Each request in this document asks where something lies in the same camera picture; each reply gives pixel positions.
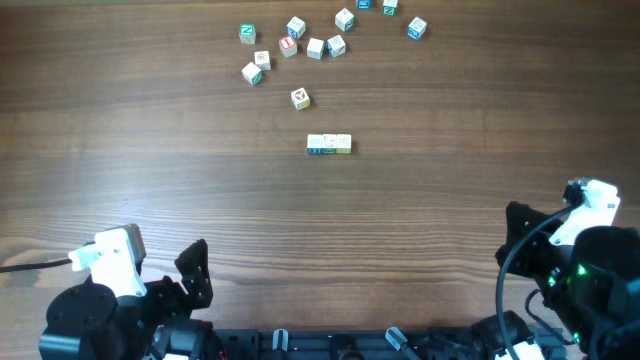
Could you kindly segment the wooden block number 8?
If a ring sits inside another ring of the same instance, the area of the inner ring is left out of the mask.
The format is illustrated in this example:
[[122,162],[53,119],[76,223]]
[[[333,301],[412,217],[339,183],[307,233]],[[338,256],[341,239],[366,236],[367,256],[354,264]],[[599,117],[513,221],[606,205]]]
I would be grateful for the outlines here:
[[320,155],[323,153],[323,136],[321,134],[307,135],[307,153],[309,155]]

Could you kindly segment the wooden block yellow sided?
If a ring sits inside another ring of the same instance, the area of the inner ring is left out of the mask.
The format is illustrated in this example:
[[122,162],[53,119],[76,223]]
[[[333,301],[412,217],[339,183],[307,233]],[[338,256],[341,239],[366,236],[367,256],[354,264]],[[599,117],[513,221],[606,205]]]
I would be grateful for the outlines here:
[[336,135],[336,153],[350,154],[352,152],[352,135],[337,134]]

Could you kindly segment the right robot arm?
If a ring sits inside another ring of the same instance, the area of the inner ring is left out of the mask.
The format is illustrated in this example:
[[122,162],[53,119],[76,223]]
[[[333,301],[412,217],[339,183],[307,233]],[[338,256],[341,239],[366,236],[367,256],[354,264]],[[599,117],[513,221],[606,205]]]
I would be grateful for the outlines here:
[[529,299],[542,297],[562,329],[539,316],[529,326],[513,311],[467,327],[425,331],[292,333],[278,329],[219,334],[216,359],[563,359],[575,345],[587,359],[639,356],[639,233],[589,223],[573,244],[553,236],[573,222],[579,206],[547,215],[512,202],[506,208],[507,240],[496,253],[496,298],[513,274],[535,281]]

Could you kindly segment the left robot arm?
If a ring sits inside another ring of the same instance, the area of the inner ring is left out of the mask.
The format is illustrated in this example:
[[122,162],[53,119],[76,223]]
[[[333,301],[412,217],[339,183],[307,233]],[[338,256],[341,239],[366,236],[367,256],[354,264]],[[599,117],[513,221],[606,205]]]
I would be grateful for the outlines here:
[[90,280],[65,290],[49,305],[39,340],[44,360],[221,359],[224,345],[213,325],[191,317],[211,300],[191,297],[165,277],[142,297],[117,297]]

